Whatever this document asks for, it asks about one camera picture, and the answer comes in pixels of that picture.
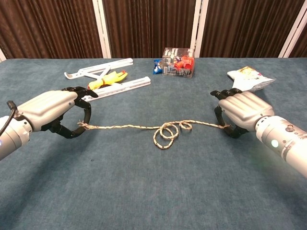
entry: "table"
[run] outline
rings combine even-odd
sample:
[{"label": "table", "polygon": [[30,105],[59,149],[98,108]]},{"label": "table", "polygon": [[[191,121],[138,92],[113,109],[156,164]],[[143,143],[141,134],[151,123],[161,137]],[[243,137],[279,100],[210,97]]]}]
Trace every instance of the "table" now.
[{"label": "table", "polygon": [[[108,59],[9,59],[0,63],[0,117],[49,90],[86,87],[64,72]],[[198,58],[192,79],[153,75],[153,59],[134,59],[126,81],[151,85],[93,101],[91,124],[160,126],[216,123],[212,90],[230,89],[230,70],[251,66],[276,81],[256,94],[307,130],[307,58]],[[62,124],[77,127],[83,111]],[[0,161],[0,229],[307,229],[307,179],[254,133],[231,139],[193,125],[158,149],[154,131],[90,130],[75,139],[49,131]]]}]

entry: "yellow toy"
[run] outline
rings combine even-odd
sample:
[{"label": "yellow toy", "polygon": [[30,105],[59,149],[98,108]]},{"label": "yellow toy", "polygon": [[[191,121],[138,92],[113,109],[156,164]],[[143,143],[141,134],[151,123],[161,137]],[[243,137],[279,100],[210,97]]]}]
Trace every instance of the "yellow toy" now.
[{"label": "yellow toy", "polygon": [[112,85],[115,82],[123,80],[127,75],[128,73],[124,70],[119,73],[116,73],[116,71],[113,71],[112,73],[105,75],[102,79],[98,79],[98,80],[90,82],[87,88],[90,90],[96,90],[96,89],[99,89],[103,85]]}]

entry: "robotic hand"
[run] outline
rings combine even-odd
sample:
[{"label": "robotic hand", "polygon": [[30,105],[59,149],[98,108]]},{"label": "robotic hand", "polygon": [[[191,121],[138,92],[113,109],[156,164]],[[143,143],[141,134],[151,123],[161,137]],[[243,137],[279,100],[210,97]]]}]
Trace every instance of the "robotic hand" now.
[{"label": "robotic hand", "polygon": [[89,123],[91,105],[82,100],[86,95],[98,97],[92,90],[69,87],[45,92],[20,106],[8,102],[11,115],[0,118],[0,160],[29,141],[31,132],[50,130],[65,138],[76,138],[85,129],[70,131],[60,124],[64,114],[74,105],[84,109],[84,122]]},{"label": "robotic hand", "polygon": [[236,125],[224,130],[232,138],[256,132],[257,138],[307,177],[307,133],[282,117],[275,116],[271,105],[255,94],[238,89],[212,91],[219,104],[214,112],[224,126],[224,112]]}]

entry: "braided rope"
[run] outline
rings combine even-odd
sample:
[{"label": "braided rope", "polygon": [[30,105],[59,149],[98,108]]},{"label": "braided rope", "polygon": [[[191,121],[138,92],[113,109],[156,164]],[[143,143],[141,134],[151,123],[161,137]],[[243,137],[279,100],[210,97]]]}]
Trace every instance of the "braided rope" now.
[{"label": "braided rope", "polygon": [[[168,149],[169,147],[172,146],[173,142],[174,142],[174,139],[177,138],[179,136],[179,130],[178,130],[178,127],[175,125],[175,124],[178,124],[182,129],[185,129],[185,130],[191,130],[192,129],[192,125],[190,123],[195,123],[195,124],[199,124],[199,125],[205,125],[205,126],[212,126],[212,127],[215,127],[215,128],[225,128],[225,127],[228,127],[229,125],[225,125],[225,126],[219,126],[219,125],[215,125],[215,124],[210,124],[210,123],[207,123],[207,122],[202,122],[202,121],[194,121],[194,120],[182,120],[182,121],[171,121],[171,122],[165,122],[163,125],[161,126],[134,126],[134,125],[123,125],[123,126],[92,126],[92,125],[89,125],[89,124],[86,124],[86,123],[83,123],[83,122],[79,122],[78,125],[80,127],[83,127],[87,130],[90,130],[90,129],[112,129],[112,128],[139,128],[139,129],[156,129],[154,135],[153,135],[153,142],[154,144],[162,149],[162,150],[165,150],[165,149]],[[168,127],[173,127],[176,132],[173,133]],[[170,136],[165,136],[163,134],[163,130],[166,130]],[[156,140],[156,136],[157,134],[160,134],[160,136],[166,140],[170,140],[169,144],[168,145],[160,145],[157,140]]]}]

